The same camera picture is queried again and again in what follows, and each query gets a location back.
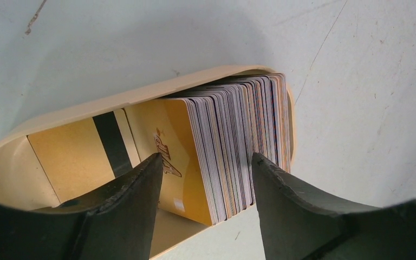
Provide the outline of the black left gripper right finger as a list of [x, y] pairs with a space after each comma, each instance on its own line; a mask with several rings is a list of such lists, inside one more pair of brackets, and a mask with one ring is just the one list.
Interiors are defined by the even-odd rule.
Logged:
[[416, 199], [387, 207], [356, 203], [259, 153], [252, 178], [266, 259], [416, 259]]

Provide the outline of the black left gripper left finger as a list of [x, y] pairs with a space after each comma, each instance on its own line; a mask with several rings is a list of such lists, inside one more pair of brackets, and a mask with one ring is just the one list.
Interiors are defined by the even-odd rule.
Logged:
[[149, 259], [162, 179], [154, 153], [58, 207], [0, 204], [0, 259]]

